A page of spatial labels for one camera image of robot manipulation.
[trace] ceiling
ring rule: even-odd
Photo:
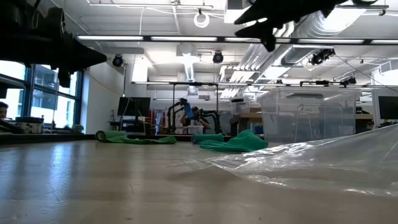
[[[206,28],[199,28],[193,23],[195,9],[177,9],[177,22],[171,9],[133,9],[105,6],[91,6],[91,3],[103,4],[148,4],[148,0],[49,0],[43,1],[40,9],[45,11],[49,7],[63,7],[67,15],[67,28],[74,34],[94,35],[207,35],[207,36],[234,36],[234,32],[242,26],[225,24],[222,19],[226,0],[181,0],[181,4],[213,5],[214,10],[210,16],[210,23]],[[368,11],[361,16],[352,26],[338,34],[338,37],[378,37],[396,38],[398,36],[398,1],[380,0],[377,4],[390,6],[387,15],[378,16],[379,11]],[[170,0],[150,0],[150,4],[170,4]],[[201,63],[194,64],[195,72],[219,73],[222,65],[213,65],[212,56],[215,50],[222,50],[224,63],[239,63],[247,51],[248,44],[195,44],[201,54]],[[121,49],[141,47],[144,48],[154,64],[149,70],[150,76],[171,76],[183,72],[183,65],[174,62],[177,44],[152,43],[152,42],[102,42],[101,49]],[[377,65],[369,63],[385,62],[385,58],[398,57],[398,47],[378,46],[336,46],[337,56],[347,61],[350,65],[359,68],[365,74]],[[315,67],[313,71],[306,68],[293,68],[288,73],[288,79],[327,79],[331,80],[353,68],[333,57],[323,65]],[[369,82],[363,75],[357,76],[357,82]]]

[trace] green cloth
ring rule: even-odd
[[[252,152],[268,147],[268,142],[256,136],[251,130],[245,130],[228,142],[212,140],[202,141],[202,149],[212,149],[219,152]]]
[[[206,140],[224,142],[224,136],[222,134],[194,134],[192,136],[192,143],[194,144],[201,144],[201,142]]]
[[[127,134],[120,131],[98,131],[95,138],[101,142],[126,143],[126,144],[175,144],[174,136],[168,136],[159,140],[153,139],[129,139]]]

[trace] computer monitor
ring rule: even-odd
[[[381,119],[398,119],[398,96],[379,96]]]
[[[149,117],[150,97],[120,97],[118,116]]]

